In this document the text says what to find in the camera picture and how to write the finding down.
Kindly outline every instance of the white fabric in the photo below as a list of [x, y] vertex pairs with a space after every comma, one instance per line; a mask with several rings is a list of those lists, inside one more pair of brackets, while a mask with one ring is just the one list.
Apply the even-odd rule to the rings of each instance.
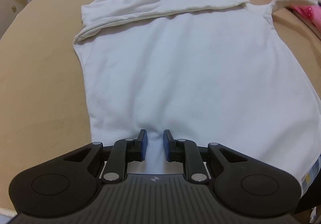
[[146, 161], [136, 171], [164, 174], [162, 137], [169, 129], [175, 139], [221, 143], [301, 182], [321, 153], [320, 99], [273, 27], [272, 11], [285, 1], [291, 2], [96, 0], [83, 6], [86, 27], [74, 48], [92, 140], [113, 145], [146, 129]]

